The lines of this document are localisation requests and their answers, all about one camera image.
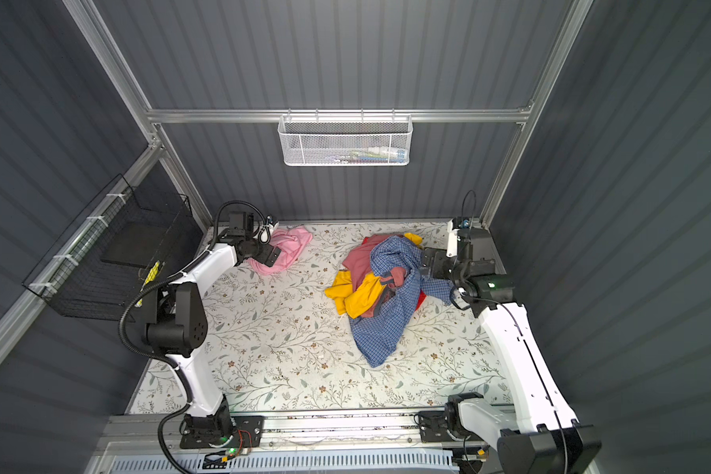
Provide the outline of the pink cloth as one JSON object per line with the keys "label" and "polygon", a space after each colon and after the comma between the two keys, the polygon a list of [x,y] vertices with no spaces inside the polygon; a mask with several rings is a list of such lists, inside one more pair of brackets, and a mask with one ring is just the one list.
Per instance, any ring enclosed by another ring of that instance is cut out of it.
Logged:
{"label": "pink cloth", "polygon": [[272,276],[288,270],[301,256],[313,240],[313,234],[305,227],[276,230],[270,244],[280,249],[280,255],[271,267],[256,259],[250,259],[249,265],[260,276]]}

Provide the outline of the maroon cloth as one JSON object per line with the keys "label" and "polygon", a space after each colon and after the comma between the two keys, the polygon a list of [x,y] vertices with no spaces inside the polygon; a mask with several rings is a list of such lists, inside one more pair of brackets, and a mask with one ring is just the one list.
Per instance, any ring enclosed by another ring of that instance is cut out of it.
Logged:
{"label": "maroon cloth", "polygon": [[390,237],[393,237],[393,234],[377,234],[367,237],[361,245],[349,252],[343,262],[343,267],[351,273],[353,290],[357,290],[365,277],[371,273],[371,251]]}

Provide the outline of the blue checkered cloth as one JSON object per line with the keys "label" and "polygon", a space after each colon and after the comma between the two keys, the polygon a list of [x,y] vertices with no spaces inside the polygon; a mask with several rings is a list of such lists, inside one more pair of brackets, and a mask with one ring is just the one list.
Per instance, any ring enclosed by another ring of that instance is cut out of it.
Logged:
{"label": "blue checkered cloth", "polygon": [[398,342],[424,294],[451,304],[453,285],[422,273],[422,250],[403,235],[390,235],[369,253],[369,266],[385,284],[382,297],[371,318],[359,317],[351,323],[355,345],[370,367],[375,369],[397,350]]}

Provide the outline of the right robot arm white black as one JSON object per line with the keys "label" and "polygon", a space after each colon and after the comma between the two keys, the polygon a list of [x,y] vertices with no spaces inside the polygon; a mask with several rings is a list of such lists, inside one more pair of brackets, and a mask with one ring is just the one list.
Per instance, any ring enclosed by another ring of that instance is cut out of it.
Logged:
{"label": "right robot arm white black", "polygon": [[423,274],[450,282],[453,305],[470,311],[489,337],[515,407],[506,413],[481,394],[452,395],[444,429],[457,440],[485,442],[505,473],[587,473],[602,441],[557,387],[513,280],[497,271],[494,250],[488,230],[460,217],[448,223],[446,248],[422,255]]}

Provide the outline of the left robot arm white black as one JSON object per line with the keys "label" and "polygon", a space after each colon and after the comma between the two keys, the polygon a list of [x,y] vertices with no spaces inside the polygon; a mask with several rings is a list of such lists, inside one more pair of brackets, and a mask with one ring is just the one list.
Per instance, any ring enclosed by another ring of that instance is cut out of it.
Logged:
{"label": "left robot arm white black", "polygon": [[280,256],[271,244],[276,219],[250,203],[241,205],[250,211],[234,213],[225,225],[216,220],[207,248],[182,270],[146,284],[118,322],[118,335],[129,350],[170,367],[186,399],[180,413],[192,420],[214,420],[228,412],[201,350],[209,335],[203,295],[237,265],[254,260],[270,267]]}

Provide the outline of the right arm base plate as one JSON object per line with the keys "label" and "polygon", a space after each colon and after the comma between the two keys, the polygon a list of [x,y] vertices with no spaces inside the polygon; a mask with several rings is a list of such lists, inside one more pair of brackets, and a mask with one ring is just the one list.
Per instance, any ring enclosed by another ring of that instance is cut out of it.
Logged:
{"label": "right arm base plate", "polygon": [[419,411],[414,415],[414,423],[419,429],[421,441],[461,442],[469,436],[458,420],[458,416],[448,411]]}

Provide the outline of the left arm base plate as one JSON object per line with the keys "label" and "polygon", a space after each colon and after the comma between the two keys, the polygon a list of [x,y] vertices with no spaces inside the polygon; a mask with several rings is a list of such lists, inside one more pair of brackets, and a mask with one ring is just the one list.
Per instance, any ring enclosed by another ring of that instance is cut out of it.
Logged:
{"label": "left arm base plate", "polygon": [[180,425],[182,450],[258,448],[266,419],[262,416],[197,418],[186,415]]}

